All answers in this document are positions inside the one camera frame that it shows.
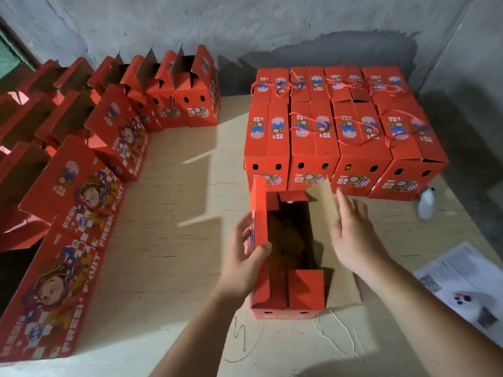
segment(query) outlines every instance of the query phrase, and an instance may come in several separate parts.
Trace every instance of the paper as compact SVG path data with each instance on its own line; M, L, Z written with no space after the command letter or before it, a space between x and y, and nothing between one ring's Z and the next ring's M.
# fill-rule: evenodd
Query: paper
M414 273L430 292L503 347L503 271L463 242Z

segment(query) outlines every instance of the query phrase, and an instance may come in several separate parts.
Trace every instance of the stack of boxes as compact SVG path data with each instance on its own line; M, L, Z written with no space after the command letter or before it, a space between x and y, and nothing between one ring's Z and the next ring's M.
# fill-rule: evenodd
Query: stack of boxes
M324 196L324 211L317 214L324 215L324 222L334 219L331 194L339 187L352 196L410 201L447 157L395 67L259 69L251 91L244 146L254 214L250 246L267 238L273 243L251 308L257 318L307 319L333 306L331 284L321 268L340 267L336 259L314 261L314 235L302 236L300 246L295 245L302 259L292 262L292 254L275 240L282 212L297 209L297 217L308 210L310 220L318 220L312 207L319 200L310 198L318 194ZM295 226L296 219L283 224ZM307 226L314 233L311 221ZM303 289L297 289L296 280ZM355 294L339 301L357 302Z
M149 134L215 126L216 69L199 45L97 71L48 61L0 86L0 267L19 286L0 294L0 362L66 357Z

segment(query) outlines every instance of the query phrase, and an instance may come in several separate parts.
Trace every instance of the wooden table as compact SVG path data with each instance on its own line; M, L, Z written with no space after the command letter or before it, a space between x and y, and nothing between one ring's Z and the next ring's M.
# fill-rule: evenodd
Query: wooden table
M77 354L3 366L1 375L128 377L153 369L207 300L231 230L248 211L243 146L250 102L250 96L223 98L218 127L151 136L141 181L128 185ZM412 202L367 200L393 258L414 271L468 240L501 265L443 179L432 186L439 209L430 222L417 219ZM313 320L256 321L241 308L219 375L426 376L386 308L362 289L364 306L319 319L340 351Z

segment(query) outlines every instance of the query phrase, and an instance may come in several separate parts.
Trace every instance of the person's left hand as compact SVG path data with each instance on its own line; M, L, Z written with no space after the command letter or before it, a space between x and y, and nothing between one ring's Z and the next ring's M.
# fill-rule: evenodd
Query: person's left hand
M272 250L270 242L255 247L251 254L248 245L245 249L244 243L252 233L248 228L251 224L251 212L236 224L215 289L218 298L226 303L236 304L236 309L242 306L244 299L253 290L260 267Z

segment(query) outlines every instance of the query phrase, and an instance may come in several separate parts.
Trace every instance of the person's right hand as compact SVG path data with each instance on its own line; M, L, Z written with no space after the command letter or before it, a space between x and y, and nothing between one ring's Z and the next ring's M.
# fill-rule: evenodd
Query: person's right hand
M392 264L369 220L367 204L357 199L351 203L340 188L337 199L341 220L333 223L330 234L341 263L362 279L376 268Z

